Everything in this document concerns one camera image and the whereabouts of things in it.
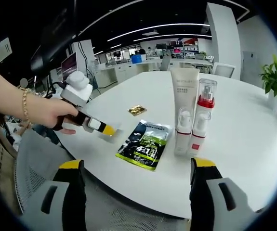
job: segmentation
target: table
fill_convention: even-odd
[[[209,133],[198,155],[214,161],[222,176],[231,178],[248,195],[250,207],[258,210],[277,190],[277,113],[266,106],[267,96],[254,85],[215,75],[200,77],[218,81],[218,88]],[[76,128],[75,135],[57,135],[75,158],[84,160],[88,171],[113,190],[156,211],[191,218],[190,160],[174,155],[174,134],[154,172],[115,156],[141,119],[173,126],[173,99],[170,72],[140,73],[89,103],[90,115],[120,123],[122,132],[114,141],[69,124],[67,128]],[[127,109],[138,104],[147,112],[134,117]]]
[[[141,72],[159,70],[162,59],[145,60],[141,63],[123,63],[109,66],[95,71],[95,78],[100,88],[105,88],[113,82],[122,83],[123,81],[138,75]],[[171,59],[171,67],[192,67],[192,66],[213,66],[207,60],[198,59]]]

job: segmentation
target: led light strip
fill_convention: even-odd
[[[100,53],[102,53],[103,51],[100,51],[100,52],[98,52],[98,53],[96,53],[96,54],[94,54],[94,55],[97,55],[97,54],[100,54]]]
[[[129,35],[129,34],[135,33],[137,31],[148,30],[148,29],[153,29],[153,28],[163,27],[163,26],[210,26],[210,25],[209,24],[200,24],[200,23],[173,23],[173,24],[163,24],[163,25],[158,25],[158,26],[150,26],[150,27],[146,27],[146,28],[142,28],[142,29],[131,31],[131,32],[125,33],[123,35],[119,35],[119,36],[111,38],[111,39],[109,39],[107,41],[109,42],[111,40],[120,38],[120,37],[125,36],[125,35]]]
[[[113,48],[115,48],[115,47],[118,47],[118,46],[121,46],[121,44],[119,44],[119,45],[117,45],[117,46],[113,46],[113,47],[111,47],[111,49],[113,49]]]
[[[212,38],[211,35],[175,34],[175,35],[158,35],[158,36],[152,36],[152,37],[147,37],[147,38],[140,38],[140,39],[133,40],[133,42],[144,40],[144,39],[153,39],[153,38],[166,37],[166,36],[202,36],[202,37]]]
[[[110,15],[111,13],[114,13],[114,12],[116,12],[116,11],[118,11],[118,10],[124,8],[124,7],[130,6],[130,5],[132,5],[132,4],[135,4],[135,3],[138,3],[138,2],[141,2],[141,1],[144,1],[144,0],[135,0],[135,1],[131,1],[131,2],[129,2],[129,3],[127,3],[127,4],[124,4],[124,5],[122,5],[122,6],[118,7],[118,8],[116,8],[116,9],[114,9],[114,10],[112,10],[112,11],[109,11],[108,13],[104,14],[102,17],[99,17],[99,18],[98,18],[97,20],[95,20],[93,23],[89,24],[89,26],[87,26],[85,29],[83,29],[83,30],[79,33],[78,36],[80,36],[80,35],[81,35],[82,33],[84,33],[85,30],[87,30],[89,27],[91,27],[92,25],[96,24],[98,21],[100,21],[101,19],[103,19],[103,18],[105,18],[106,16]]]
[[[250,10],[249,10],[248,8],[242,6],[242,5],[240,5],[240,4],[238,4],[238,3],[234,2],[234,1],[231,1],[231,0],[223,0],[223,1],[227,1],[227,2],[229,2],[229,3],[231,3],[231,4],[234,4],[234,5],[238,6],[238,7],[241,7],[242,9],[246,10],[246,11],[244,12],[244,14],[242,14],[239,18],[236,19],[236,21],[237,21],[238,23],[240,22],[240,20],[241,20],[245,15],[247,15],[247,14],[250,12]]]

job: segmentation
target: green snack bag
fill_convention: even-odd
[[[141,120],[116,156],[148,170],[155,170],[171,127]]]

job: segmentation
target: potted plant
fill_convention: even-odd
[[[273,111],[277,112],[277,57],[273,55],[273,63],[263,66],[260,74],[264,81],[265,93],[268,95],[268,104]]]
[[[207,53],[204,51],[199,52],[199,54],[203,54],[205,57],[207,56]]]

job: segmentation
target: bracelet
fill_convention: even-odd
[[[23,111],[24,111],[24,115],[26,118],[26,122],[28,123],[27,128],[30,128],[32,126],[32,123],[29,120],[28,110],[27,110],[27,94],[30,92],[31,92],[31,89],[26,88],[26,89],[24,89],[24,93],[23,93]]]

